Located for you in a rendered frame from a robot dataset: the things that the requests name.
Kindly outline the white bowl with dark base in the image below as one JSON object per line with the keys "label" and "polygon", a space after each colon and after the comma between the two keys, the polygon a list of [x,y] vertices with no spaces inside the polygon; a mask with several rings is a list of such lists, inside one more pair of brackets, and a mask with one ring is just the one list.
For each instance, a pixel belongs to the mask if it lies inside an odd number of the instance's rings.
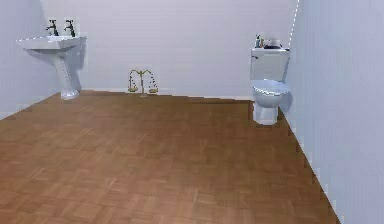
{"label": "white bowl with dark base", "polygon": [[265,39],[264,48],[265,49],[281,49],[282,44],[281,44],[281,41],[278,39]]}

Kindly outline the white pedestal sink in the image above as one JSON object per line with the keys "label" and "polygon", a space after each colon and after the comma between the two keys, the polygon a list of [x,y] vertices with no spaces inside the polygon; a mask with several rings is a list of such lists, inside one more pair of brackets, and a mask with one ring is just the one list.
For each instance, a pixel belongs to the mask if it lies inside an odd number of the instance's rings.
{"label": "white pedestal sink", "polygon": [[59,78],[60,97],[64,100],[75,99],[79,91],[72,84],[72,75],[68,68],[67,54],[81,42],[80,36],[41,36],[16,41],[24,50],[35,51],[49,56]]}

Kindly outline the brass balance scale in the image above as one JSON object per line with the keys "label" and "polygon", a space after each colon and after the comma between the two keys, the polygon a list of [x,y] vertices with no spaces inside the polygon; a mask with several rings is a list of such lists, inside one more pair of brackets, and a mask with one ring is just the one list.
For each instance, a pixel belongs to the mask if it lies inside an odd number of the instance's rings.
{"label": "brass balance scale", "polygon": [[[133,74],[136,73],[140,78],[140,86],[137,86],[137,84],[134,81]],[[144,85],[144,76],[146,74],[150,75],[150,81],[148,86],[148,91],[145,91],[145,85]],[[157,94],[159,91],[158,85],[155,81],[154,74],[150,70],[136,70],[133,69],[129,73],[129,82],[128,82],[128,92],[129,93],[135,93],[137,91],[140,91],[139,96],[142,98],[146,98],[149,94]]]}

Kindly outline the black sink tap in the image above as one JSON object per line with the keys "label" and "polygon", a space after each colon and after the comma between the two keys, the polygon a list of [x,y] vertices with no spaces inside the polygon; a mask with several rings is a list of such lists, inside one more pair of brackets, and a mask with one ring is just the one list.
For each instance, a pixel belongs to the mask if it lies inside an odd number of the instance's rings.
{"label": "black sink tap", "polygon": [[53,30],[53,35],[54,35],[54,36],[59,36],[58,30],[57,30],[57,26],[56,26],[56,21],[57,21],[57,20],[55,20],[55,19],[51,19],[51,20],[48,20],[48,21],[51,23],[51,25],[48,26],[48,27],[46,28],[46,30],[50,30],[50,29],[52,29],[52,30]]}
{"label": "black sink tap", "polygon": [[76,36],[76,33],[75,33],[75,30],[74,30],[74,26],[73,26],[73,22],[74,20],[66,20],[65,21],[68,25],[64,28],[64,31],[67,31],[68,29],[70,30],[70,34],[72,37],[75,37]]}

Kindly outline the white toilet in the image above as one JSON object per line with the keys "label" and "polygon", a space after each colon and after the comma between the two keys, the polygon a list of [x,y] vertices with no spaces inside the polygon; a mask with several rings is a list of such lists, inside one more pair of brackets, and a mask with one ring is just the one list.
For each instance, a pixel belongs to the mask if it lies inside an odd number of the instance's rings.
{"label": "white toilet", "polygon": [[278,108],[290,89],[284,83],[290,52],[285,49],[251,50],[250,81],[254,98],[253,120],[274,125]]}

